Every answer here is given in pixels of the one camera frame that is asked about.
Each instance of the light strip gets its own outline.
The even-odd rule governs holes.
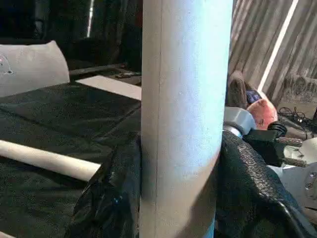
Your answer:
[[[88,28],[87,28],[87,37],[90,37],[91,32],[91,23],[94,15],[94,3],[95,0],[90,0],[90,7],[89,7],[89,19],[88,19]]]
[[[289,23],[291,22],[291,19],[293,17],[294,12],[295,12],[295,9],[296,9],[298,1],[299,0],[293,0],[292,5],[290,6],[290,8],[288,10],[287,16],[285,18],[285,21],[284,21],[284,23],[282,25],[281,31],[280,31],[280,33],[279,33],[279,35],[277,37],[275,46],[273,48],[271,57],[269,58],[269,61],[268,61],[267,65],[266,65],[264,74],[263,74],[262,79],[260,81],[260,84],[258,86],[258,91],[262,91],[263,90],[264,84],[266,82],[266,79],[268,77],[269,72],[272,69],[272,66],[273,66],[274,60],[276,58],[277,52],[278,52],[278,50],[279,50],[279,48],[280,48],[280,46],[282,44],[282,41],[283,41],[284,36],[286,34],[286,31],[287,31],[287,28],[289,26]]]

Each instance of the metal rod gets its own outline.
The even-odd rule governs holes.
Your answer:
[[[126,67],[125,63],[118,63],[118,64],[110,64],[110,65],[103,65],[103,66],[97,66],[97,67],[90,67],[90,68],[80,68],[80,69],[74,69],[69,71],[69,76],[76,76],[76,75],[82,75],[85,73],[93,73],[108,69],[116,69],[116,68],[123,68]]]
[[[100,167],[96,163],[3,140],[0,140],[0,156],[82,181],[89,181]]]
[[[303,141],[301,139],[288,138],[288,137],[279,137],[279,138],[276,138],[275,141],[283,145],[289,145],[289,146],[295,146],[295,147],[301,147],[303,144]]]
[[[298,160],[293,158],[282,158],[282,161],[287,165],[293,165],[293,166],[302,167],[302,168],[307,167],[307,161],[305,160]]]

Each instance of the crumpled black plastic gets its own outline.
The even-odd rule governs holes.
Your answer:
[[[65,238],[134,238],[138,233],[141,148],[138,133],[119,144],[88,182]]]
[[[292,195],[263,158],[231,132],[223,133],[216,220],[233,238],[317,237]]]

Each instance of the black leather material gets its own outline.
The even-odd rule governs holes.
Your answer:
[[[231,132],[219,162],[219,230],[229,237],[317,237],[291,194],[263,158]]]

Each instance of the white pipe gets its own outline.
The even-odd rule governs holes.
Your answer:
[[[140,238],[212,237],[232,4],[144,1]]]
[[[277,56],[278,50],[279,50],[279,48],[282,45],[282,42],[283,42],[284,36],[286,34],[287,28],[289,26],[289,23],[292,20],[292,17],[293,17],[293,14],[295,12],[295,9],[296,9],[298,1],[299,0],[293,0],[292,5],[290,6],[290,8],[288,10],[288,13],[286,15],[285,21],[284,21],[284,23],[283,23],[283,25],[281,27],[281,30],[280,30],[279,35],[277,37],[277,40],[275,42],[272,54],[271,54],[271,56],[270,56],[270,58],[268,60],[268,63],[266,65],[266,68],[265,68],[265,71],[264,71],[264,74],[263,74],[262,79],[260,81],[260,84],[258,86],[258,91],[262,91],[263,90],[264,84],[266,82],[266,79],[268,77],[269,72],[271,71],[271,68],[272,68],[274,60],[275,60],[275,58]]]
[[[89,181],[99,164],[0,140],[0,156],[82,181]]]

